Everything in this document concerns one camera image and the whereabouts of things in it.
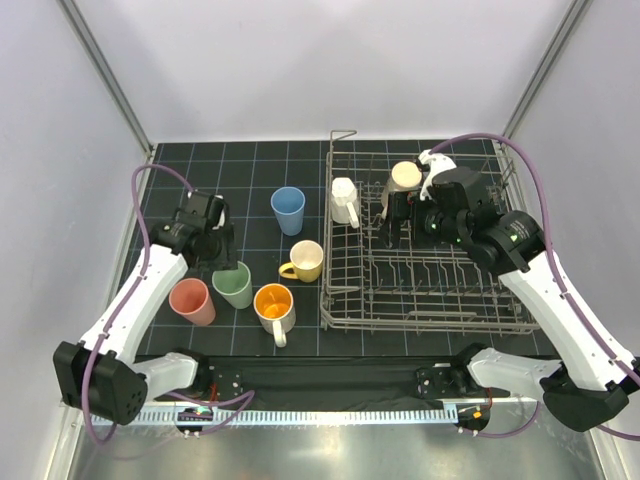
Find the green plastic cup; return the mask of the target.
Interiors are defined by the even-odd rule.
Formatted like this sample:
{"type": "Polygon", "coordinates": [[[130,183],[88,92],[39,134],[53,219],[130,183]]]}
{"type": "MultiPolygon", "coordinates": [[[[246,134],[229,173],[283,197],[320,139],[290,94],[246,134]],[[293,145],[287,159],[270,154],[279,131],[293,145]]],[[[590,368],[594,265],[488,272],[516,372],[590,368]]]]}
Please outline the green plastic cup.
{"type": "Polygon", "coordinates": [[[212,286],[235,309],[246,309],[252,304],[251,271],[242,261],[237,262],[235,270],[214,272],[212,286]]]}

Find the beige patterned ceramic mug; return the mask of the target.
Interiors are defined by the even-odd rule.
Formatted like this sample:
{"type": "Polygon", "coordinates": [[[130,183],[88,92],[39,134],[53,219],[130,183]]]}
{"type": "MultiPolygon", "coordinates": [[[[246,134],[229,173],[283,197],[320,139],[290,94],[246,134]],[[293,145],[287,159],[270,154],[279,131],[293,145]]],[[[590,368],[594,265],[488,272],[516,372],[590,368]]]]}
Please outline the beige patterned ceramic mug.
{"type": "Polygon", "coordinates": [[[383,207],[381,218],[387,218],[389,195],[396,192],[408,192],[417,189],[423,182],[422,169],[417,161],[400,161],[391,169],[389,178],[380,197],[383,207]]]}

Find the white faceted mug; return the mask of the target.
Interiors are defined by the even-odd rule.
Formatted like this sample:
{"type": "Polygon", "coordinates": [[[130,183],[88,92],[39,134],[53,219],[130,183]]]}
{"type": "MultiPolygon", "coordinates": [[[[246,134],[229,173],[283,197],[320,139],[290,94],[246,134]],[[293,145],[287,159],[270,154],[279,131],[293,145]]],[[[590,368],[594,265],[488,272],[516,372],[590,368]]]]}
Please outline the white faceted mug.
{"type": "Polygon", "coordinates": [[[348,177],[337,177],[332,181],[330,210],[331,219],[335,223],[349,224],[354,229],[359,228],[358,191],[348,177]]]}

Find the pink plastic cup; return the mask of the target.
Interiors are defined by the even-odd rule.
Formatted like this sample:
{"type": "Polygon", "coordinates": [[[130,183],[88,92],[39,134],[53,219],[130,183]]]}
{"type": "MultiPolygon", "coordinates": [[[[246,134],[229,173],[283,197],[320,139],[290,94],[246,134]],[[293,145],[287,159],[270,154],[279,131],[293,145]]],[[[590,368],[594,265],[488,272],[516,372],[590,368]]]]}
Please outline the pink plastic cup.
{"type": "Polygon", "coordinates": [[[210,325],[216,317],[208,286],[197,278],[179,281],[169,294],[169,305],[175,313],[197,326],[210,325]]]}

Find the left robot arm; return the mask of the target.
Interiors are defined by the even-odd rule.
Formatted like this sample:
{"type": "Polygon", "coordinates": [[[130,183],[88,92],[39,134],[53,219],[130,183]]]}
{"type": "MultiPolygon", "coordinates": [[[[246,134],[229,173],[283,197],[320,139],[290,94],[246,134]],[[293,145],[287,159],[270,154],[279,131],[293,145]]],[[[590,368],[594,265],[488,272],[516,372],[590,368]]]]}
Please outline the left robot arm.
{"type": "Polygon", "coordinates": [[[234,242],[229,205],[220,195],[194,191],[172,219],[157,223],[104,314],[77,343],[62,342],[55,350],[64,403],[127,425],[147,401],[173,391],[194,401],[206,397],[212,378],[204,355],[177,348],[139,362],[136,353],[151,321],[188,270],[236,267],[234,242]]]}

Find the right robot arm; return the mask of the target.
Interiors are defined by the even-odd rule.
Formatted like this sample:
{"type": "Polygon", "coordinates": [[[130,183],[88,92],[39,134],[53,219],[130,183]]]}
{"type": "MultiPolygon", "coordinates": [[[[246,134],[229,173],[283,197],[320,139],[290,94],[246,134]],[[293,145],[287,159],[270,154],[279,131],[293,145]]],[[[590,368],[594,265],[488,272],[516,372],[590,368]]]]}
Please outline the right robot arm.
{"type": "Polygon", "coordinates": [[[559,357],[538,360],[474,344],[451,362],[462,396],[500,389],[542,402],[564,426],[584,432],[616,417],[639,389],[639,362],[605,332],[570,282],[537,222],[500,212],[478,172],[455,167],[423,190],[385,190],[385,243],[396,248],[403,224],[413,248],[447,243],[496,276],[532,314],[559,357]]]}

